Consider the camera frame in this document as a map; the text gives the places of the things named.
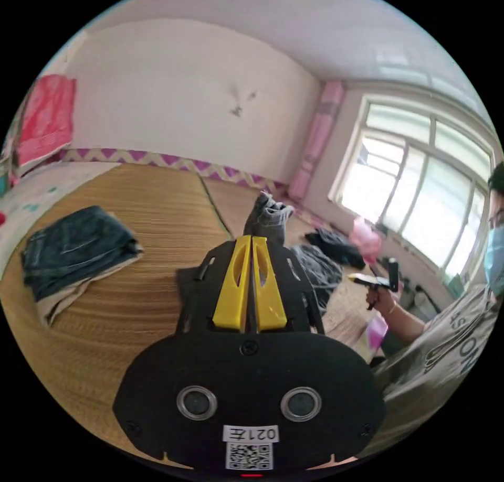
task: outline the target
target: screw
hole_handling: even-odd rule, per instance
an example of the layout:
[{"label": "screw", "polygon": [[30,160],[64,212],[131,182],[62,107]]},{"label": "screw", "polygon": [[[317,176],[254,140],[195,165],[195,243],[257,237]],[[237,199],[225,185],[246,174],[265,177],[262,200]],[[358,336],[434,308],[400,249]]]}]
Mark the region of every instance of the screw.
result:
[{"label": "screw", "polygon": [[374,428],[369,424],[364,424],[362,428],[359,430],[359,436],[369,436],[373,433]]},{"label": "screw", "polygon": [[257,345],[256,342],[253,340],[246,340],[240,347],[240,352],[244,356],[252,356],[254,355],[257,350],[259,349],[259,346]]},{"label": "screw", "polygon": [[140,436],[142,434],[142,429],[133,421],[127,421],[124,429],[131,436]]}]

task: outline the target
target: window pane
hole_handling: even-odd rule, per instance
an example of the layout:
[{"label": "window pane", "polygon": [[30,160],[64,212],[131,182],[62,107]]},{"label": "window pane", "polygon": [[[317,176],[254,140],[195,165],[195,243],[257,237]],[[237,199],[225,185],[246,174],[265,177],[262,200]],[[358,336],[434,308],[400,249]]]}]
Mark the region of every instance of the window pane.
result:
[{"label": "window pane", "polygon": [[403,159],[404,150],[400,146],[391,145],[385,141],[374,140],[370,137],[364,137],[362,144],[371,155],[379,155],[398,164]]},{"label": "window pane", "polygon": [[350,169],[341,203],[376,223],[392,192],[394,181],[394,176],[356,163]]},{"label": "window pane", "polygon": [[374,155],[367,156],[367,165],[386,171],[387,173],[390,173],[394,176],[397,176],[397,173],[399,172],[399,164],[389,162],[388,160],[382,159],[380,157],[375,157]]},{"label": "window pane", "polygon": [[470,180],[456,169],[428,159],[424,183],[402,234],[439,267],[464,222],[470,188]]},{"label": "window pane", "polygon": [[395,232],[401,227],[415,197],[424,159],[425,154],[423,152],[414,148],[409,149],[403,174],[397,184],[397,190],[383,217],[384,225]]},{"label": "window pane", "polygon": [[485,181],[490,177],[490,156],[464,134],[441,122],[436,122],[435,146],[452,157],[458,158]]},{"label": "window pane", "polygon": [[408,136],[423,143],[429,142],[431,120],[417,113],[381,104],[371,104],[366,124],[369,127]]},{"label": "window pane", "polygon": [[479,226],[483,217],[484,206],[485,195],[476,189],[472,200],[471,212],[469,213],[469,220],[462,233],[462,238],[457,248],[455,248],[454,255],[446,266],[446,274],[450,277],[461,274],[464,270],[471,251],[473,250],[474,243],[476,242],[476,236],[478,235]]}]

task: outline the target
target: handheld device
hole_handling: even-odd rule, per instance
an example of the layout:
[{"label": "handheld device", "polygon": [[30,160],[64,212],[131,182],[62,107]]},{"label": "handheld device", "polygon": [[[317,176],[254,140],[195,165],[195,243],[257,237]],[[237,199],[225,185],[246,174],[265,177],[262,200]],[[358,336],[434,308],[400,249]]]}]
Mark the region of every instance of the handheld device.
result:
[{"label": "handheld device", "polygon": [[175,334],[127,369],[113,412],[141,452],[225,477],[343,461],[367,446],[385,405],[364,359],[323,335],[290,250],[225,242],[195,273]]},{"label": "handheld device", "polygon": [[[362,284],[375,291],[378,288],[387,288],[387,290],[397,293],[399,291],[399,264],[394,258],[388,260],[388,279],[360,273],[349,274],[348,278],[354,283]],[[374,304],[369,304],[367,309],[371,310],[373,307]]]}]

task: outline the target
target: eyeglasses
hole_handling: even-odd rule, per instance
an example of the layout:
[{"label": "eyeglasses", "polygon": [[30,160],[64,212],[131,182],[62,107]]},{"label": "eyeglasses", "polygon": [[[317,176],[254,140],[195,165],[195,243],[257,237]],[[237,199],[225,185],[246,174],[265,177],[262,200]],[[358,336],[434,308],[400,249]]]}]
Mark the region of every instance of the eyeglasses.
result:
[{"label": "eyeglasses", "polygon": [[504,225],[504,209],[497,211],[497,214],[492,216],[488,222],[490,224],[490,230],[502,227]]}]

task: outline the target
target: gray t-shirt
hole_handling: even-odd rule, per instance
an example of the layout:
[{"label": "gray t-shirt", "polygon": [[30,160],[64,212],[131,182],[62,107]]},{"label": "gray t-shirt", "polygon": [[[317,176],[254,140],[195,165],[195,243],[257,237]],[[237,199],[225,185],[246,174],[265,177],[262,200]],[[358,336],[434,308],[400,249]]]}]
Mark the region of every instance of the gray t-shirt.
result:
[{"label": "gray t-shirt", "polygon": [[498,311],[490,289],[475,286],[429,322],[412,344],[375,368],[387,414],[358,458],[391,447],[446,403],[476,363]]}]

